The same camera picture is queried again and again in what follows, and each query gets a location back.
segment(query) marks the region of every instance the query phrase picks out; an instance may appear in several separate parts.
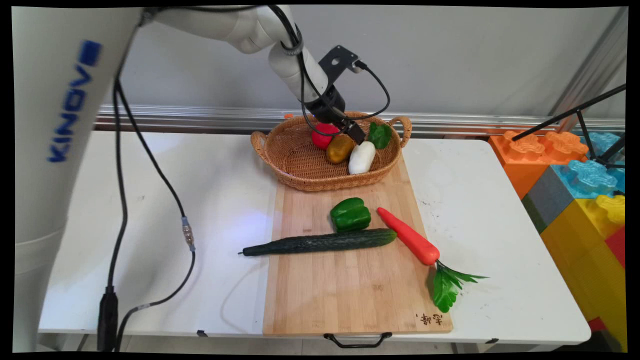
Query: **red tomato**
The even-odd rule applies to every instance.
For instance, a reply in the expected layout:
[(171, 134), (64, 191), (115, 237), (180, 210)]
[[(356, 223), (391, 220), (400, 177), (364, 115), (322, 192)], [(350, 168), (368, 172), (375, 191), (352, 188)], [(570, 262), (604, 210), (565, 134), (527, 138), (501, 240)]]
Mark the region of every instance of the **red tomato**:
[[(334, 134), (340, 131), (340, 129), (338, 129), (337, 127), (331, 124), (324, 124), (324, 123), (320, 123), (316, 125), (316, 129), (326, 134)], [(319, 147), (322, 150), (326, 150), (331, 140), (333, 140), (333, 136), (320, 135), (313, 130), (311, 132), (311, 141), (314, 143), (315, 146)]]

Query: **white radish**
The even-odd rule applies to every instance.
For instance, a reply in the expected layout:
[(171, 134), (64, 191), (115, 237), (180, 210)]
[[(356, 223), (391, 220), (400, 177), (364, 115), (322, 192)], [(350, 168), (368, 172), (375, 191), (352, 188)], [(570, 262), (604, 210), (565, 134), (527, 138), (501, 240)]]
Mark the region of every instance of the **white radish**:
[(369, 171), (375, 157), (376, 147), (372, 142), (362, 142), (360, 145), (356, 145), (349, 158), (349, 174), (362, 174)]

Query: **cucumber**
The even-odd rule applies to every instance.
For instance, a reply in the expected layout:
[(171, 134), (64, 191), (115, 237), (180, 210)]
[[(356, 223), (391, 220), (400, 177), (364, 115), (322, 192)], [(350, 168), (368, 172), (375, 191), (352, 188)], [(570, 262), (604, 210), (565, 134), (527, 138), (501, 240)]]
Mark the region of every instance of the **cucumber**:
[(262, 245), (245, 247), (242, 252), (238, 254), (244, 254), (244, 256), (259, 256), (362, 249), (386, 245), (394, 241), (396, 236), (396, 232), (391, 229), (370, 229), (326, 235), (292, 236)]

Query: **basket handle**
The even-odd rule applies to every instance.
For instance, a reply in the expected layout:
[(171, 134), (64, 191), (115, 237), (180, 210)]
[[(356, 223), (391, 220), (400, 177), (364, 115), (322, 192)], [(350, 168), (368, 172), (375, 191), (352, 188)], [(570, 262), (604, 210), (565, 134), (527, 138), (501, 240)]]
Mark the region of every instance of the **basket handle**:
[(393, 127), (393, 125), (399, 121), (402, 123), (402, 129), (403, 129), (403, 136), (402, 136), (402, 141), (400, 142), (400, 147), (404, 147), (406, 143), (409, 141), (409, 138), (411, 137), (411, 128), (412, 128), (411, 119), (409, 119), (406, 116), (396, 116), (393, 119), (389, 120), (387, 124)]
[(265, 163), (271, 164), (269, 159), (267, 158), (267, 154), (262, 147), (262, 144), (267, 140), (267, 136), (260, 131), (254, 131), (251, 133), (251, 145), (253, 145), (253, 150), (264, 160)]

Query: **wicker basket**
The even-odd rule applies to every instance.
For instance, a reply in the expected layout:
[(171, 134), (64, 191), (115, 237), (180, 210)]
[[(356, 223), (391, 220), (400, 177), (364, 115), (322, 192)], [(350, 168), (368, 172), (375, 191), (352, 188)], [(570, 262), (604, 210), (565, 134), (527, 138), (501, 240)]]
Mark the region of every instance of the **wicker basket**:
[[(347, 111), (349, 117), (366, 114)], [(314, 125), (317, 121), (310, 119)], [(400, 158), (401, 149), (411, 137), (411, 120), (396, 117), (385, 123), (378, 117), (356, 120), (362, 130), (369, 134), (369, 123), (393, 125), (400, 121), (403, 138), (393, 131), (386, 148), (376, 150), (371, 169), (364, 174), (349, 175), (348, 161), (334, 165), (326, 159), (326, 152), (311, 142), (312, 130), (303, 117), (293, 117), (276, 126), (269, 136), (256, 131), (251, 134), (251, 144), (255, 152), (276, 174), (278, 180), (299, 190), (316, 192), (336, 190), (377, 183), (385, 177)]]

